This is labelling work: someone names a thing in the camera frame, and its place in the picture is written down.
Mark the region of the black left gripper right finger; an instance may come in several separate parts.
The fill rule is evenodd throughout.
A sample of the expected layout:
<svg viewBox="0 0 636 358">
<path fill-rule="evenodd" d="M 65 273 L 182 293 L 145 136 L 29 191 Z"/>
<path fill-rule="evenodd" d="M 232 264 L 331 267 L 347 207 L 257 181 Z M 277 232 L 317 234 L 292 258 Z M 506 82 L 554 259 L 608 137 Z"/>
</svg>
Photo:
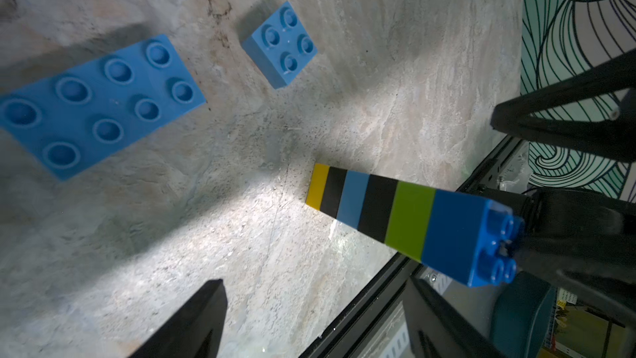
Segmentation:
<svg viewBox="0 0 636 358">
<path fill-rule="evenodd" d="M 415 357 L 503 356 L 426 281 L 409 278 L 402 305 Z"/>
</svg>

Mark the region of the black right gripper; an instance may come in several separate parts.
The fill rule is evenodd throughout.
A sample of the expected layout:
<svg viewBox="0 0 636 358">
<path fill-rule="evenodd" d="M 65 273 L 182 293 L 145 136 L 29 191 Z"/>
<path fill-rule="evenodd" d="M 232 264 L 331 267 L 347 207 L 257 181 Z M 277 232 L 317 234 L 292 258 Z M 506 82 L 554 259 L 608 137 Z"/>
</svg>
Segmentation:
<svg viewBox="0 0 636 358">
<path fill-rule="evenodd" d="M 534 116 L 619 90 L 627 94 L 615 120 L 583 122 Z M 530 142 L 634 162 L 635 51 L 498 104 L 490 125 Z M 635 204 L 573 188 L 541 187 L 529 198 L 526 232 L 539 235 L 524 236 L 515 245 L 513 257 L 522 270 L 634 328 Z"/>
</svg>

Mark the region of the blue long lego brick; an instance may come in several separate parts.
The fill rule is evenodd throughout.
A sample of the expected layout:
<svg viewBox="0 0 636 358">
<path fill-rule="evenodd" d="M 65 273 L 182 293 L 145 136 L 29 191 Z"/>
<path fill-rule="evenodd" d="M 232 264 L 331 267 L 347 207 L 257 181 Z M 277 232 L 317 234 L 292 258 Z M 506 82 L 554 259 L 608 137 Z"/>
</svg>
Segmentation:
<svg viewBox="0 0 636 358">
<path fill-rule="evenodd" d="M 357 230 L 369 174 L 349 170 L 344 182 L 336 220 Z"/>
</svg>

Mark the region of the small blue lego brick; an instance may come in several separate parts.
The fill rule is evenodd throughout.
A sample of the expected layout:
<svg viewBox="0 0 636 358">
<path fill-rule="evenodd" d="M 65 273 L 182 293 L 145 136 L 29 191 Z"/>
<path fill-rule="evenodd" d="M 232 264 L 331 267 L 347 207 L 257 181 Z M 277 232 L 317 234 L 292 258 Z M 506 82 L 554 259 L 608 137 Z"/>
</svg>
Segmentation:
<svg viewBox="0 0 636 358">
<path fill-rule="evenodd" d="M 291 3 L 284 3 L 241 46 L 274 89 L 289 86 L 318 53 Z"/>
</svg>

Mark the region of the yellow lego brick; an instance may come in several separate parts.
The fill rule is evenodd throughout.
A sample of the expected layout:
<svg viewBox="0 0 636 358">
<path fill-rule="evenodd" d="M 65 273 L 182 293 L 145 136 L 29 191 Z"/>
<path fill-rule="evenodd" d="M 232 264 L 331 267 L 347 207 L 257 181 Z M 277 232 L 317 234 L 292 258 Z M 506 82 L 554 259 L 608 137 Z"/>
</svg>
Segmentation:
<svg viewBox="0 0 636 358">
<path fill-rule="evenodd" d="M 326 181 L 328 178 L 330 167 L 317 163 L 311 174 L 311 181 L 306 198 L 306 205 L 316 210 L 321 210 L 321 202 L 323 199 Z"/>
</svg>

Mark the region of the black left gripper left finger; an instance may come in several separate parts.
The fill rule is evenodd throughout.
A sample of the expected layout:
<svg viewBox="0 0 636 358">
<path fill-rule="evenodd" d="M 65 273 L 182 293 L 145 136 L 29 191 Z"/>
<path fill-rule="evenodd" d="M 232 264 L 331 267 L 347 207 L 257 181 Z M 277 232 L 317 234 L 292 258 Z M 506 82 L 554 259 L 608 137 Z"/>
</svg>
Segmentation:
<svg viewBox="0 0 636 358">
<path fill-rule="evenodd" d="M 132 357 L 216 357 L 228 300 L 221 279 L 209 280 Z"/>
</svg>

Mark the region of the blue square lego brick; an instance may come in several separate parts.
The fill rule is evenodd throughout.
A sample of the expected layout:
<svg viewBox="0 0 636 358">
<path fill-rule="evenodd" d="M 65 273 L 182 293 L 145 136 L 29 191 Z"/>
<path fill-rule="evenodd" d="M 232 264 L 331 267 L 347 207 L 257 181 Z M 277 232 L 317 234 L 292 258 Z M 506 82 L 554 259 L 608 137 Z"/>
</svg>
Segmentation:
<svg viewBox="0 0 636 358">
<path fill-rule="evenodd" d="M 512 283 L 518 265 L 502 249 L 520 237 L 524 225 L 496 201 L 438 190 L 421 263 L 469 288 Z"/>
</svg>

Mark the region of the black lego brick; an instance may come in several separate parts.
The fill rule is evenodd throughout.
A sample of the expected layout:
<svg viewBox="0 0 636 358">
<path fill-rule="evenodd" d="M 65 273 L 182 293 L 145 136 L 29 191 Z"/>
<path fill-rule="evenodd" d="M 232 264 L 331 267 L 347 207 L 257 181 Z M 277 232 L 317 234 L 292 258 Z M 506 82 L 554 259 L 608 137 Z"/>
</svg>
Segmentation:
<svg viewBox="0 0 636 358">
<path fill-rule="evenodd" d="M 370 175 L 357 230 L 384 243 L 398 180 Z"/>
<path fill-rule="evenodd" d="M 340 207 L 347 170 L 330 167 L 321 200 L 320 211 L 336 219 Z"/>
</svg>

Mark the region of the green lego brick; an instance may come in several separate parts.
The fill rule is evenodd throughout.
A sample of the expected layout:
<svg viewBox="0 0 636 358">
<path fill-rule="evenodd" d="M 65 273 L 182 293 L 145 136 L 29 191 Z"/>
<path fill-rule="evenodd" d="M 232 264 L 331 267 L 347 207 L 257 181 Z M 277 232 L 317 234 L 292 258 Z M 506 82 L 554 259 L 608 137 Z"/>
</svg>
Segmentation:
<svg viewBox="0 0 636 358">
<path fill-rule="evenodd" d="M 385 245 L 421 261 L 436 192 L 410 182 L 397 183 Z"/>
</svg>

